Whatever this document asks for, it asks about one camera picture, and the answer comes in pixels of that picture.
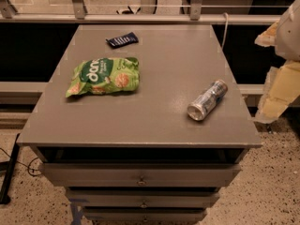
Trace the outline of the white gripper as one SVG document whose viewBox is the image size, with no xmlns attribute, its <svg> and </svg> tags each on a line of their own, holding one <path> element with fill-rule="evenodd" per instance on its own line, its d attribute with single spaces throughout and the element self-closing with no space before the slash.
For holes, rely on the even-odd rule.
<svg viewBox="0 0 300 225">
<path fill-rule="evenodd" d="M 279 119 L 300 96 L 300 0 L 294 0 L 274 22 L 259 34 L 254 43 L 274 47 L 278 56 L 286 60 L 280 68 L 271 67 L 267 73 L 254 121 L 271 124 Z"/>
</svg>

